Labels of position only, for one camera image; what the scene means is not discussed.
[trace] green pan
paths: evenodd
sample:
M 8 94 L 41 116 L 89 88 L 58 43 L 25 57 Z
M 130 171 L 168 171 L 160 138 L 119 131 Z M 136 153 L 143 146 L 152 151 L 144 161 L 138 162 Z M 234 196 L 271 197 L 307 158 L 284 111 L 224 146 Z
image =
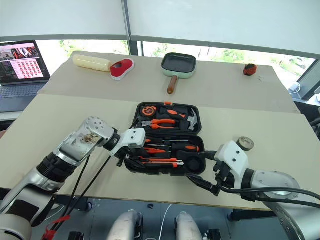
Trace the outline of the green pan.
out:
M 168 77 L 172 77 L 168 86 L 168 94 L 175 91 L 178 79 L 190 78 L 196 69 L 197 60 L 194 56 L 170 52 L 162 60 L 162 72 Z

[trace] open toolbox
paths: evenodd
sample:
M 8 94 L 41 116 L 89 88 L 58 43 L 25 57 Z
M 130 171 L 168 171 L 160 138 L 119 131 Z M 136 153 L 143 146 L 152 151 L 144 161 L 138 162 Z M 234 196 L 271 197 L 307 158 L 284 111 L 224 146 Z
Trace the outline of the open toolbox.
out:
M 144 128 L 144 148 L 136 151 L 125 166 L 134 173 L 184 176 L 206 169 L 203 140 L 197 136 L 201 120 L 193 105 L 143 102 L 137 106 L 134 128 Z

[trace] laptop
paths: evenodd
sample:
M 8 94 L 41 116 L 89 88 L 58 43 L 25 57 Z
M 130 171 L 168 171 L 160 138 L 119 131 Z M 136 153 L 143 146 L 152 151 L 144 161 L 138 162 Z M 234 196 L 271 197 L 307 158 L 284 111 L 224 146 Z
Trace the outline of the laptop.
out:
M 49 79 L 35 40 L 0 43 L 0 113 L 23 111 Z

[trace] pan handle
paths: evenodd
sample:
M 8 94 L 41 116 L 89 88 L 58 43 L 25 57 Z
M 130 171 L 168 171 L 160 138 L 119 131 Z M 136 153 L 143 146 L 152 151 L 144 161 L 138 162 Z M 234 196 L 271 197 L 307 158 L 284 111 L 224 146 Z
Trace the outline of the pan handle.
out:
M 168 86 L 168 89 L 167 89 L 167 93 L 168 94 L 173 94 L 174 93 L 177 81 L 178 81 L 178 76 L 177 75 L 173 75 L 172 78 L 171 78 L 170 84 Z

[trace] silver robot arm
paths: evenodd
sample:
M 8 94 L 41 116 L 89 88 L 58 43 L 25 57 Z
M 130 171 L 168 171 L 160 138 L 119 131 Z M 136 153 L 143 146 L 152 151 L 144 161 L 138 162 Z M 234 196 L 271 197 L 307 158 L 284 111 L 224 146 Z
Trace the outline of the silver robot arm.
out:
M 197 186 L 218 196 L 220 190 L 257 189 L 257 188 L 294 188 L 300 189 L 298 182 L 290 175 L 278 171 L 252 170 L 249 167 L 248 156 L 234 142 L 229 141 L 216 152 L 217 185 L 203 180 L 201 177 L 188 174 L 187 177 Z M 320 209 L 291 204 L 272 202 L 272 200 L 297 200 L 319 204 L 314 197 L 288 191 L 271 191 L 256 193 L 239 193 L 241 198 L 248 201 L 264 199 L 263 203 L 279 218 L 290 240 L 317 240 L 320 238 Z
M 0 239 L 29 240 L 31 227 L 41 224 L 55 203 L 54 193 L 96 147 L 123 161 L 144 146 L 145 138 L 143 128 L 118 133 L 102 119 L 88 117 L 5 196 L 0 205 Z

